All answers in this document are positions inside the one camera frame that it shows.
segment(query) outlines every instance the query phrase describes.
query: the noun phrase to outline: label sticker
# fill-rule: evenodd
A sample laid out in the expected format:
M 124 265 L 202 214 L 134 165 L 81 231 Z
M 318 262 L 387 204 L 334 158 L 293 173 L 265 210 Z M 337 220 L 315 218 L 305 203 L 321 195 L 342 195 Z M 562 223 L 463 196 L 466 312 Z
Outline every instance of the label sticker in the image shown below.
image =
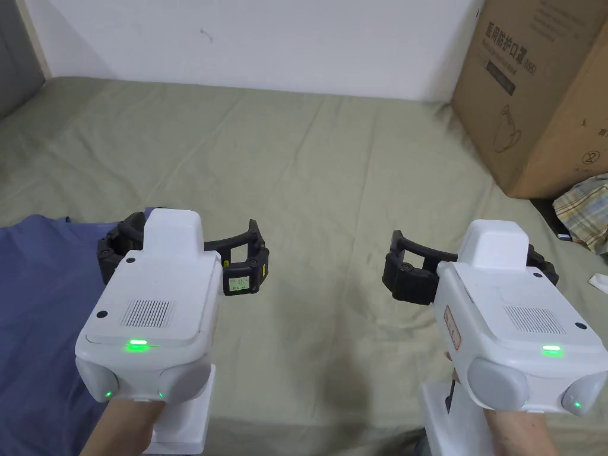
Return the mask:
M 249 288 L 249 276 L 228 279 L 230 291 L 247 290 Z
M 456 322 L 454 321 L 454 317 L 452 316 L 450 306 L 446 306 L 446 310 L 443 313 L 443 319 L 446 322 L 447 330 L 449 331 L 450 337 L 452 338 L 454 348 L 458 351 L 458 349 L 460 348 L 460 342 L 462 342 L 462 337 L 460 337 L 460 332 L 458 331 L 458 326 L 456 326 Z

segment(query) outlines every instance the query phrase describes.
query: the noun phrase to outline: plaid cloth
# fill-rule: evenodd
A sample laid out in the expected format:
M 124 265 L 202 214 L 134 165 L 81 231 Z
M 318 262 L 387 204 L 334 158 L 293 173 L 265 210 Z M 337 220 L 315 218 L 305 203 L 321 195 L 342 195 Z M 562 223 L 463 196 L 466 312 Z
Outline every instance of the plaid cloth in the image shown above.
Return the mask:
M 576 184 L 553 208 L 576 242 L 598 255 L 608 253 L 608 173 Z

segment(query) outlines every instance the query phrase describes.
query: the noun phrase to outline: blue cloth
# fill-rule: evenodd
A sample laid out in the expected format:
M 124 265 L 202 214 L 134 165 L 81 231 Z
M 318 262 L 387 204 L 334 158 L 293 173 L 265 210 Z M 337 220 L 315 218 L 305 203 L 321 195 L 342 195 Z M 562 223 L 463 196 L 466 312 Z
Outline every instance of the blue cloth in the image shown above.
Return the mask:
M 74 347 L 104 288 L 97 241 L 114 226 L 32 215 L 0 228 L 0 456 L 77 455 L 103 413 Z

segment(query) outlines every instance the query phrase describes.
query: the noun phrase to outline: green led light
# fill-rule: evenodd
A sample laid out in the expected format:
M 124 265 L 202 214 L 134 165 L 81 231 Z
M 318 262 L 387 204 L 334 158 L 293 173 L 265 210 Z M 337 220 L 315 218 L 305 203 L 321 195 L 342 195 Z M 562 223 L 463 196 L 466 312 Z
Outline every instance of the green led light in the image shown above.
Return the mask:
M 561 350 L 543 350 L 542 354 L 550 358 L 563 358 L 564 352 Z
M 125 346 L 125 351 L 130 353 L 141 353 L 143 351 L 148 351 L 150 347 L 148 345 L 130 345 Z

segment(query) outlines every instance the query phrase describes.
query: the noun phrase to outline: forearm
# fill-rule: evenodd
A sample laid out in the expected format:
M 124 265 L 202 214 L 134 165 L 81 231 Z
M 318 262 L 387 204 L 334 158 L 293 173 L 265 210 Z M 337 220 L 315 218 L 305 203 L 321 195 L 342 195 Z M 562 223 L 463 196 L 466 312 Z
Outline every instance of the forearm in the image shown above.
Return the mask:
M 164 402 L 110 401 L 80 456 L 137 456 L 150 444 Z
M 484 410 L 496 456 L 559 456 L 539 413 Z

